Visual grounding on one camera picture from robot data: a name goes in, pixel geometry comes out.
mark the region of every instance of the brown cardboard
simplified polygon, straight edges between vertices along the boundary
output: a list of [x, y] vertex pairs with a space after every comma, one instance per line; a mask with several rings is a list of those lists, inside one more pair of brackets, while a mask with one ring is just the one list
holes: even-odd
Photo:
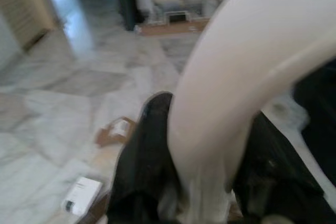
[[156, 36], [167, 34], [180, 34], [202, 32], [209, 19], [201, 19], [191, 22], [179, 22], [168, 25], [140, 25], [140, 34], [143, 36]]
[[[117, 126], [118, 123], [120, 123], [120, 121], [126, 121], [126, 123], [128, 124], [125, 135], [113, 134], [114, 128]], [[127, 141], [131, 137], [131, 134], [135, 126], [136, 123], [133, 120], [125, 116], [122, 116], [121, 118], [118, 118], [112, 123], [108, 124], [105, 128], [100, 129], [100, 131], [97, 133], [95, 142], [101, 148], [113, 143], [122, 143], [122, 144], [127, 143]]]

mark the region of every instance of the dark object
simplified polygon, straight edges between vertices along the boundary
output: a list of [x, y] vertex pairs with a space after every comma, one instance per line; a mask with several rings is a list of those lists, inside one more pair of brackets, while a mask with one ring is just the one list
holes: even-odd
[[177, 22], [186, 22], [187, 16], [185, 12], [180, 12], [176, 14], [168, 14], [169, 23], [177, 23]]
[[336, 82], [326, 84], [306, 108], [310, 122], [302, 131], [303, 139], [336, 186]]
[[65, 205], [65, 210], [67, 212], [71, 212], [72, 207], [73, 207], [73, 202], [72, 201], [67, 201], [67, 204]]
[[[159, 220], [157, 205], [167, 184], [180, 184], [167, 147], [172, 95], [162, 93], [144, 107], [115, 173], [106, 215], [112, 223], [177, 223]], [[296, 224], [336, 223], [323, 191], [288, 140], [261, 113], [253, 123], [234, 192], [243, 221], [282, 215]]]
[[293, 96], [310, 117], [302, 137], [325, 175], [336, 186], [336, 60], [298, 82]]
[[336, 59], [306, 76], [295, 85], [294, 100], [304, 108], [316, 98], [324, 85], [336, 80]]
[[127, 31], [133, 31], [137, 23], [142, 23], [144, 18], [137, 8], [137, 0], [118, 0], [120, 14]]
[[245, 218], [282, 215], [294, 223], [335, 223], [323, 191], [288, 140], [261, 113], [253, 123], [234, 192]]
[[156, 209], [165, 185], [173, 183], [179, 190], [166, 139], [171, 98], [162, 93], [147, 103], [119, 157], [106, 213], [109, 224], [159, 222]]

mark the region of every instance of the white curved plastic handle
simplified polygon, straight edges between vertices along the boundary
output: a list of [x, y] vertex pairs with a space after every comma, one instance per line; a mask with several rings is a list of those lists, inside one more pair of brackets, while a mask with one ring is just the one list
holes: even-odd
[[169, 149], [188, 201], [182, 222], [215, 206], [270, 98], [336, 55], [336, 0], [226, 0], [194, 48], [169, 116]]

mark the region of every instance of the white label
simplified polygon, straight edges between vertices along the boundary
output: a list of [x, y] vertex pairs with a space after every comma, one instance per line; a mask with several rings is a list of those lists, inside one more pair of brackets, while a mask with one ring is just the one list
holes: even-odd
[[62, 202], [63, 209], [77, 216], [85, 215], [101, 186], [98, 181], [80, 177]]
[[120, 120], [119, 122], [116, 122], [114, 124], [113, 129], [110, 131], [110, 136], [114, 135], [121, 135], [121, 136], [126, 136], [128, 129], [130, 127], [130, 123], [125, 121], [125, 120]]

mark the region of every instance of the gray veined marble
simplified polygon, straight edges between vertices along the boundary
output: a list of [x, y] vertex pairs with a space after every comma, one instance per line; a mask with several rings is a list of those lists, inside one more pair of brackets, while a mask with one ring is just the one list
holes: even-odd
[[[174, 92], [198, 34], [139, 37], [124, 31], [111, 0], [83, 0], [64, 29], [45, 36], [0, 77], [0, 223], [76, 223], [60, 202], [80, 175], [107, 190], [122, 145], [99, 149], [97, 130], [120, 116], [136, 120], [159, 91]], [[293, 130], [304, 112], [288, 96], [265, 114], [320, 175]], [[336, 196], [324, 184], [329, 202]]]
[[180, 38], [160, 39], [162, 49], [179, 73], [183, 71], [198, 39], [199, 34], [188, 34]]

